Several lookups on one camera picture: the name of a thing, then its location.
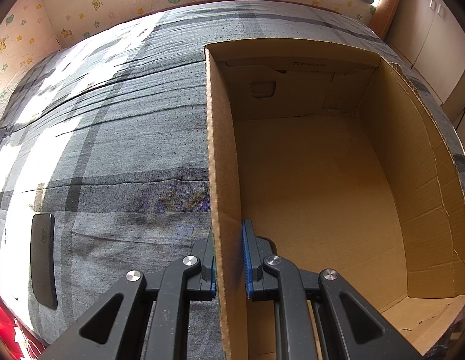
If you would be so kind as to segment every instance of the bed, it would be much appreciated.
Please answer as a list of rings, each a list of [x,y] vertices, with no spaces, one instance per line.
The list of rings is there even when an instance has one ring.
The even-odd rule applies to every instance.
[[[164,269],[210,226],[204,45],[292,37],[348,44],[400,64],[465,180],[465,156],[426,87],[365,25],[313,7],[223,1],[156,13],[55,52],[0,121],[0,295],[51,343],[130,269]],[[55,217],[58,307],[30,285],[32,216]],[[217,301],[191,305],[190,359],[222,359]]]

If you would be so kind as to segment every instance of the plaid bedspread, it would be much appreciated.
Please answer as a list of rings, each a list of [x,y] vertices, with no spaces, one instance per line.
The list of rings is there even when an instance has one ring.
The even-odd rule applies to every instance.
[[[371,30],[302,5],[229,1],[121,24],[39,62],[0,122],[0,294],[51,343],[133,268],[164,269],[210,224],[204,45],[317,39],[402,65],[436,119],[465,188],[465,156],[424,85]],[[32,216],[55,216],[57,310],[32,294]],[[190,359],[222,359],[217,301],[191,305]]]

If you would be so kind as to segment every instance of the open cardboard box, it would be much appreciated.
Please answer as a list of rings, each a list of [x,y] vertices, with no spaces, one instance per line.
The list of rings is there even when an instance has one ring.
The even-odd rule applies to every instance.
[[[299,268],[340,272],[421,353],[465,303],[465,199],[399,66],[300,39],[209,44],[212,228],[227,359],[275,359],[271,302],[246,301],[241,219]]]

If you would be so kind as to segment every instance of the silver screw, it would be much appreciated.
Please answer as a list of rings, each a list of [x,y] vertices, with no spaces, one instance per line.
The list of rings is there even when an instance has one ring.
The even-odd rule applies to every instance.
[[[196,263],[197,263],[196,256],[186,256],[183,258],[183,264],[186,266],[193,266]]]
[[[265,261],[270,266],[276,266],[277,264],[279,264],[281,262],[281,257],[276,256],[275,254],[273,254],[272,256],[266,257]]]
[[[129,281],[136,281],[136,280],[139,280],[140,278],[141,278],[140,271],[129,271],[126,274],[126,279],[128,279]]]
[[[327,280],[334,280],[337,276],[338,273],[334,269],[325,269],[323,271],[323,277]]]

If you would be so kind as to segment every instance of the white cabinet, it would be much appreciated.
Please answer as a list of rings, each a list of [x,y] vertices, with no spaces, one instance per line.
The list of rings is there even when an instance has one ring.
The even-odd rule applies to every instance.
[[[389,31],[388,43],[411,65],[421,51],[433,22],[438,0],[400,0]]]
[[[414,67],[443,103],[464,72],[465,33],[441,0]]]
[[[400,0],[387,43],[445,103],[465,69],[465,34],[442,0]]]

